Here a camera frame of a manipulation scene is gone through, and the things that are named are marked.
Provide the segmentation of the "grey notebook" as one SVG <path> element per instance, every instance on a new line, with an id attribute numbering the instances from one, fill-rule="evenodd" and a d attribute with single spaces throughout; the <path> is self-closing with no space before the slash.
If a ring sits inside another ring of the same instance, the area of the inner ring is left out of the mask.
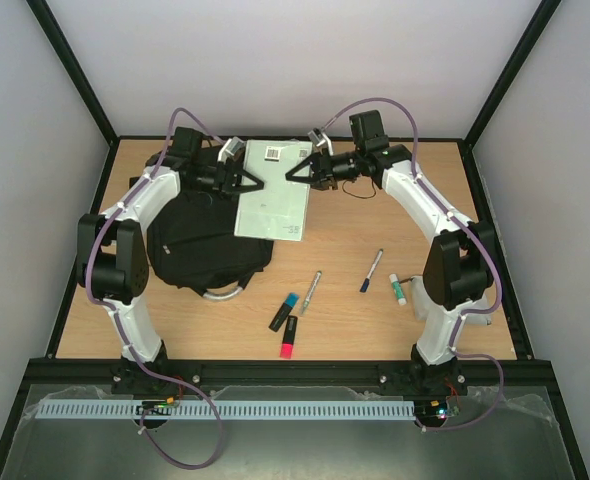
<path id="1" fill-rule="evenodd" d="M 234 235 L 273 241 L 302 240 L 309 186 L 286 179 L 286 173 L 312 153 L 305 141 L 250 140 L 244 168 L 264 182 L 259 191 L 239 196 Z"/>

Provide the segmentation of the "black backpack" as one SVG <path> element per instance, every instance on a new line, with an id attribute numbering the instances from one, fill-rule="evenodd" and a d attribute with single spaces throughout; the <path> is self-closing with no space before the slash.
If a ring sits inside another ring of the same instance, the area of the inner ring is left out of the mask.
<path id="1" fill-rule="evenodd" d="M 214 147 L 171 146 L 162 162 L 180 175 L 180 193 L 147 229 L 155 275 L 204 299 L 223 302 L 242 293 L 271 262 L 274 242 L 234 235 L 240 195 L 214 188 Z"/>

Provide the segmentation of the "grey pencil pouch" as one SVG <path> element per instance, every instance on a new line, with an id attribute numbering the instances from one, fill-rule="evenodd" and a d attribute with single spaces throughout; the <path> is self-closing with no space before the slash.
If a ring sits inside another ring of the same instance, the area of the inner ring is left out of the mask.
<path id="1" fill-rule="evenodd" d="M 426 321 L 428 319 L 429 307 L 433 304 L 433 302 L 424 288 L 423 279 L 421 276 L 413 276 L 410 279 L 410 296 L 412 298 L 416 319 L 419 321 Z M 467 301 L 464 304 L 464 307 L 466 309 L 473 310 L 486 310 L 490 307 L 490 304 L 486 295 L 483 295 L 478 300 Z M 492 315 L 490 313 L 469 314 L 466 318 L 466 323 L 483 326 L 491 325 Z"/>

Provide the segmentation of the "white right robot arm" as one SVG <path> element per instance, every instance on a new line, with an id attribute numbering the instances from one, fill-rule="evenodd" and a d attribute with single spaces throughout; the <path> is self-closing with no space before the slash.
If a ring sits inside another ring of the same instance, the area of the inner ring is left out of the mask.
<path id="1" fill-rule="evenodd" d="M 314 151 L 285 177 L 317 190 L 340 181 L 370 178 L 410 215 L 430 244 L 423 273 L 411 280 L 416 315 L 425 323 L 411 351 L 410 380 L 426 393 L 459 375 L 457 350 L 467 321 L 486 323 L 499 307 L 485 292 L 500 284 L 494 263 L 493 228 L 458 211 L 428 181 L 416 160 L 416 149 L 393 146 L 376 110 L 350 116 L 354 150 L 334 152 L 330 138 L 314 129 Z"/>

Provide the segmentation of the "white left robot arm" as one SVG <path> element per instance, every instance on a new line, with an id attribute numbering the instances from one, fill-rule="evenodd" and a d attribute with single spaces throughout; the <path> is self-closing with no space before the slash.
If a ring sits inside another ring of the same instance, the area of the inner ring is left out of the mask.
<path id="1" fill-rule="evenodd" d="M 243 166 L 244 141 L 203 140 L 198 130 L 176 128 L 113 206 L 78 222 L 77 282 L 109 314 L 123 358 L 155 378 L 167 355 L 145 299 L 149 273 L 227 301 L 272 257 L 271 242 L 233 233 L 240 196 L 264 186 Z"/>

